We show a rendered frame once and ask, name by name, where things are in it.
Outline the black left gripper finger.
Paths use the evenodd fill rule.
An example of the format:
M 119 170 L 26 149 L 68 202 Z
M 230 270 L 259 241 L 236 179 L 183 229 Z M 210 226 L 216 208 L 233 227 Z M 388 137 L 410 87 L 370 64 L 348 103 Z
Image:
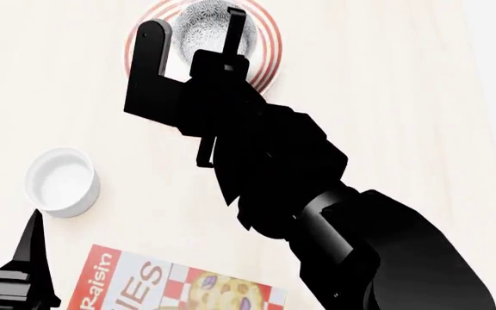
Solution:
M 28 300 L 40 301 L 46 310 L 58 308 L 61 299 L 55 294 L 47 261 L 42 213 L 35 209 L 13 256 L 16 270 L 28 276 Z

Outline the black right gripper wide finger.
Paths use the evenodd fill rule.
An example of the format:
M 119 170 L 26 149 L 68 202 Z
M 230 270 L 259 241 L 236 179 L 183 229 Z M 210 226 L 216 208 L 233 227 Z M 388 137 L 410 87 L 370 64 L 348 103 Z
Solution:
M 171 25 L 164 20 L 149 20 L 139 25 L 124 112 L 175 127 L 183 82 L 164 76 L 171 37 Z

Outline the black right gripper thin finger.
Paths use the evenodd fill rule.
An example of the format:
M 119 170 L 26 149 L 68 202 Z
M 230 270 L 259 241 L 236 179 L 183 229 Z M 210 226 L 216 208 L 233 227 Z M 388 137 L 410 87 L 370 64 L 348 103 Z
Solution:
M 234 77 L 246 79 L 250 61 L 238 54 L 239 44 L 244 32 L 246 13 L 243 9 L 228 7 L 230 15 L 226 38 L 221 53 L 197 50 L 190 67 L 190 76 L 217 77 L 220 74 L 232 74 Z

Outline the patterned akita bowl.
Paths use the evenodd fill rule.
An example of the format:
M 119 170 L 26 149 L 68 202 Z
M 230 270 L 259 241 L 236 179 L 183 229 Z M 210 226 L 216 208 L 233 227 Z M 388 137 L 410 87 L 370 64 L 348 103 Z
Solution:
M 185 7 L 172 23 L 172 45 L 186 65 L 192 64 L 198 50 L 223 51 L 231 15 L 239 9 L 236 0 L 199 0 Z

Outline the red striped white plate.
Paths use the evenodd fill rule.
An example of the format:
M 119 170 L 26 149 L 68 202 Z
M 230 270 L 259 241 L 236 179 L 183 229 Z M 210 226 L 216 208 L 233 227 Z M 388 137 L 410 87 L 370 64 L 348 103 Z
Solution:
M 159 0 L 138 20 L 136 25 L 149 20 L 164 20 L 172 29 L 170 51 L 165 76 L 180 82 L 190 79 L 190 65 L 180 59 L 172 45 L 172 23 L 180 12 L 193 2 L 199 0 Z M 238 53 L 250 61 L 247 82 L 260 94 L 264 94 L 275 82 L 282 64 L 282 38 L 276 21 L 256 0 L 236 0 L 240 9 L 246 13 L 244 32 L 239 44 Z

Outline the raisin cookies box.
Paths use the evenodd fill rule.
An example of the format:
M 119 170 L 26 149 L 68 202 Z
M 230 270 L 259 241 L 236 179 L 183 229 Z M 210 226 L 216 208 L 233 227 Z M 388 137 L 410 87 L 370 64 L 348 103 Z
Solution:
M 286 291 L 93 245 L 67 310 L 286 310 Z

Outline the white ramekin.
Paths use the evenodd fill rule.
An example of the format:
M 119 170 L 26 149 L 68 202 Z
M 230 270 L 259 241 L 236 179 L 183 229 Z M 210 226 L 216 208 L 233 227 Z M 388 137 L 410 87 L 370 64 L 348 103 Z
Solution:
M 40 211 L 69 219 L 96 203 L 101 183 L 90 157 L 78 149 L 56 147 L 40 154 L 28 167 L 24 190 Z

